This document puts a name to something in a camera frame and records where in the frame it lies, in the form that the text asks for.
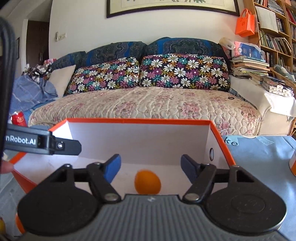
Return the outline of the person's left hand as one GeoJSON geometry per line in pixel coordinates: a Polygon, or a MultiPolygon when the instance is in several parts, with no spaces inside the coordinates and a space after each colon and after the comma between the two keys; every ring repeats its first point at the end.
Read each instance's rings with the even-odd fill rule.
{"type": "Polygon", "coordinates": [[[1,174],[11,173],[14,170],[14,165],[10,162],[1,161],[1,174]]]}

